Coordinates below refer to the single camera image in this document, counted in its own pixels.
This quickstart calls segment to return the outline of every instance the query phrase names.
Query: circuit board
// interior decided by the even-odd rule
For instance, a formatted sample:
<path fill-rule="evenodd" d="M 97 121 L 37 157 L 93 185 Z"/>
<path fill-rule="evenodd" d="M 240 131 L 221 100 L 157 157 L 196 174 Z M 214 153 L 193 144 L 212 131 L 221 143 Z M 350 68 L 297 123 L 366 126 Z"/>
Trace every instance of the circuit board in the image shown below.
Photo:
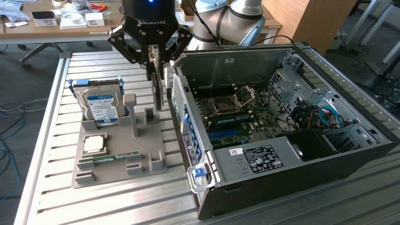
<path fill-rule="evenodd" d="M 232 89 L 232 95 L 196 99 L 214 149 L 266 140 L 288 131 L 268 109 L 265 89 L 250 84 Z"/>

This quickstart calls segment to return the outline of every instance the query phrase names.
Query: floor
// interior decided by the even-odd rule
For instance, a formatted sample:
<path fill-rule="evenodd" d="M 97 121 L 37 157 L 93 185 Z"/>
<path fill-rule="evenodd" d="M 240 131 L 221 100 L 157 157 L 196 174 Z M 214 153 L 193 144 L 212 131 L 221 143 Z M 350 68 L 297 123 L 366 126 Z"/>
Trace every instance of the floor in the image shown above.
<path fill-rule="evenodd" d="M 360 14 L 349 17 L 342 29 L 349 32 L 353 24 L 357 21 Z M 361 60 L 370 60 L 378 67 L 385 68 L 380 61 L 390 51 L 392 47 L 400 39 L 400 31 L 393 30 L 390 27 L 382 26 L 376 36 L 372 38 L 368 47 L 369 52 L 361 52 L 357 56 Z M 90 52 L 90 51 L 109 51 L 110 46 L 105 41 L 97 41 L 94 48 L 89 48 L 85 42 L 64 43 L 60 47 L 66 52 Z M 50 84 L 53 74 L 57 68 L 58 52 L 49 48 L 42 51 L 36 57 L 29 60 L 33 66 L 30 71 L 25 71 L 18 64 L 18 59 L 24 56 L 26 51 L 20 50 L 16 45 L 9 45 L 4 53 L 0 54 L 0 68 L 2 75 L 0 76 L 0 105 L 8 103 L 22 103 L 37 98 L 46 98 L 50 91 Z M 336 65 L 338 69 L 353 65 L 356 60 L 337 53 L 336 51 L 328 51 L 325 54 L 326 59 Z M 345 74 L 350 77 L 362 77 L 370 75 L 370 71 L 361 64 L 360 66 L 350 67 L 345 70 Z M 400 65 L 397 65 L 393 74 L 400 74 Z M 40 108 L 45 104 L 44 102 L 32 105 L 32 108 Z M 8 113 L 8 115 L 18 116 L 21 112 Z M 20 201 L 20 194 L 22 191 L 24 179 L 28 174 L 29 162 L 32 152 L 34 149 L 36 138 L 40 130 L 40 124 L 42 119 L 42 113 L 29 112 L 25 113 L 25 125 L 20 132 L 5 140 L 6 149 L 12 151 L 14 156 L 16 165 L 20 172 L 21 184 L 16 193 L 10 198 L 0 202 L 0 223 L 4 225 L 12 224 L 17 205 Z M 14 119 L 0 117 L 0 131 L 2 131 L 13 122 Z M 4 168 L 6 160 L 0 161 L 0 169 Z M 0 199 L 13 189 L 16 183 L 16 175 L 12 167 L 8 168 L 5 173 L 0 176 Z"/>

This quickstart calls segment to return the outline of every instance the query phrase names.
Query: aluminum table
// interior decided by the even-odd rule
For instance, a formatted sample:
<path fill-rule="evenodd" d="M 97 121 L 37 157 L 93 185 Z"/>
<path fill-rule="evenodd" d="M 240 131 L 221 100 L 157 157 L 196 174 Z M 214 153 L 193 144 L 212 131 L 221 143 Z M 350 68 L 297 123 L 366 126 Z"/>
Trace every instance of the aluminum table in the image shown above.
<path fill-rule="evenodd" d="M 336 74 L 342 85 L 362 91 Z M 369 162 L 346 179 L 269 202 L 198 221 L 182 166 L 170 112 L 160 112 L 168 171 L 126 181 L 70 188 L 81 112 L 66 88 L 68 79 L 122 76 L 125 92 L 134 92 L 140 111 L 153 105 L 145 72 L 117 52 L 73 53 L 60 59 L 49 102 L 33 152 L 14 224 L 390 224 L 400 221 L 400 150 Z M 361 99 L 370 104 L 370 99 Z M 380 110 L 378 105 L 369 106 Z M 381 120 L 390 119 L 384 113 Z"/>

